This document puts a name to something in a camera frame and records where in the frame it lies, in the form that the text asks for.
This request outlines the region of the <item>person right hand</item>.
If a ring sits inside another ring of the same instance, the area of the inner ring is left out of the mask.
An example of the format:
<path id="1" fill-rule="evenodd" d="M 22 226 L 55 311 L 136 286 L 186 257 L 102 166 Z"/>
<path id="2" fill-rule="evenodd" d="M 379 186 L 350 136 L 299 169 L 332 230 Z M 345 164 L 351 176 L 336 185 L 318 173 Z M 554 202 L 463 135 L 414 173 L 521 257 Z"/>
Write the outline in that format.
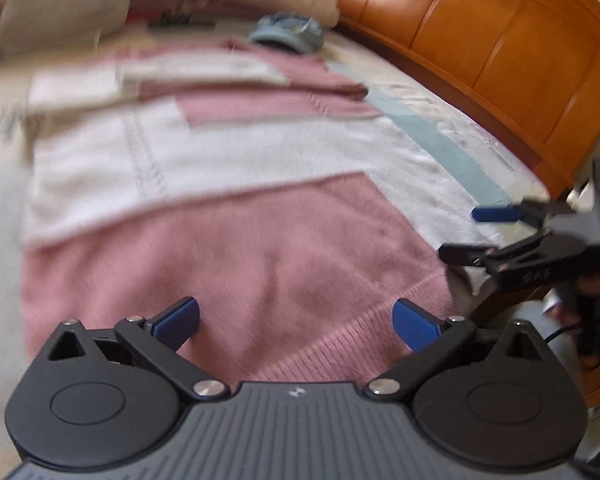
<path id="1" fill-rule="evenodd" d="M 556 286 L 555 292 L 557 302 L 550 315 L 559 327 L 544 341 L 549 344 L 562 335 L 571 335 L 579 358 L 600 358 L 600 275 Z"/>

